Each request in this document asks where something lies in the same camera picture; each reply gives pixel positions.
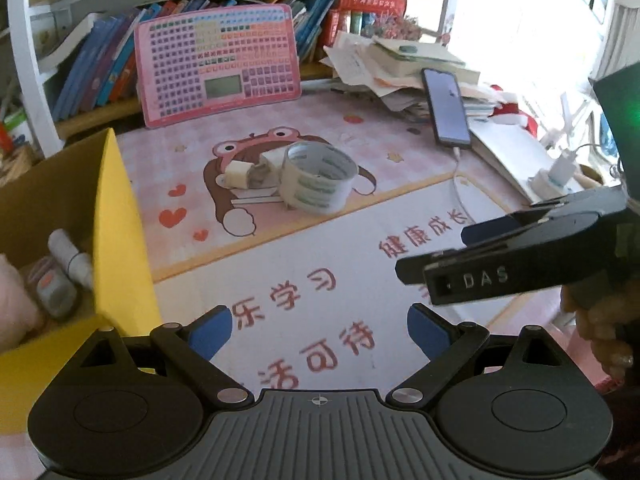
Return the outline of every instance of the white power adapter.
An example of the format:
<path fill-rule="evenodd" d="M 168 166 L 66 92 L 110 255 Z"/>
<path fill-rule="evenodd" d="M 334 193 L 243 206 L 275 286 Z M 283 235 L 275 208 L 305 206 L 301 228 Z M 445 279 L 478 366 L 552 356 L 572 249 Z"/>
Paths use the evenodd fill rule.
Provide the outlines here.
<path fill-rule="evenodd" d="M 558 198 L 569 193 L 570 190 L 565 186 L 574 176 L 575 158 L 575 151 L 562 150 L 551 169 L 539 170 L 535 177 L 529 179 L 531 189 L 543 200 Z"/>

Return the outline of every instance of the pink learning board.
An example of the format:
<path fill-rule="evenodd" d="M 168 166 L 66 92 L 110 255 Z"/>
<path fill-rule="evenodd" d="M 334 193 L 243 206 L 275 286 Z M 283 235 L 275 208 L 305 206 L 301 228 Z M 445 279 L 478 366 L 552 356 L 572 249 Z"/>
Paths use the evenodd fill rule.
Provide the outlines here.
<path fill-rule="evenodd" d="M 219 7 L 140 23 L 136 63 L 145 124 L 167 126 L 302 93 L 291 10 Z"/>

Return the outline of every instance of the yellow box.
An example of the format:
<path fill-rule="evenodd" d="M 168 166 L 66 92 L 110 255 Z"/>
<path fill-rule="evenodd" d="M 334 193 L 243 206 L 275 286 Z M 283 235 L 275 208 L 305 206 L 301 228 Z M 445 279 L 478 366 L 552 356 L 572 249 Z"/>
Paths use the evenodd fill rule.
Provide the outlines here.
<path fill-rule="evenodd" d="M 15 267 L 46 255 L 64 228 L 93 239 L 95 313 L 0 354 L 0 434 L 23 433 L 31 406 L 98 327 L 147 334 L 161 324 L 145 239 L 113 130 L 44 160 L 0 187 L 0 253 Z"/>

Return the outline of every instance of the pink checkered pattern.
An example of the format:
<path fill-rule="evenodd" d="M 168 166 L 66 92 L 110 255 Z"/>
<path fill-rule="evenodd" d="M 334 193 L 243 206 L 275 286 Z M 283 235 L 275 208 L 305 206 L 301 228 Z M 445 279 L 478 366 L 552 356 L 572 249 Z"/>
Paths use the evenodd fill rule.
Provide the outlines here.
<path fill-rule="evenodd" d="M 32 480 L 43 471 L 26 433 L 0 435 L 0 480 Z"/>
<path fill-rule="evenodd" d="M 138 199 L 153 272 L 242 239 L 216 221 L 202 172 L 214 158 L 212 148 L 219 142 L 264 134 L 278 126 L 294 128 L 301 136 L 322 137 L 351 155 L 375 176 L 374 195 L 455 167 L 450 150 L 435 145 L 430 127 L 396 118 L 374 98 L 331 91 L 126 133 L 118 137 L 118 145 Z M 401 162 L 391 160 L 400 158 Z M 471 152 L 465 153 L 462 170 L 505 196 L 514 195 L 513 189 Z M 169 196 L 178 184 L 186 186 L 184 195 Z M 256 233 L 303 215 L 281 203 L 254 207 L 270 216 L 268 225 L 256 216 Z M 187 211 L 184 219 L 171 228 L 162 226 L 160 212 L 179 208 Z M 207 231 L 206 240 L 194 238 L 203 230 Z"/>

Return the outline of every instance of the phone screen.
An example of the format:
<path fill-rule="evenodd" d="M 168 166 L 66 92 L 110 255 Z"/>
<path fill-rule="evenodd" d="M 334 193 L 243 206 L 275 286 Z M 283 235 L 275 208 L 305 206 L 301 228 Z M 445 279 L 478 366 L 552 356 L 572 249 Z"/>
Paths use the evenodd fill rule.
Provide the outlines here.
<path fill-rule="evenodd" d="M 426 68 L 422 70 L 422 82 L 427 92 L 436 139 L 450 146 L 471 146 L 465 107 L 456 77 L 449 72 Z"/>

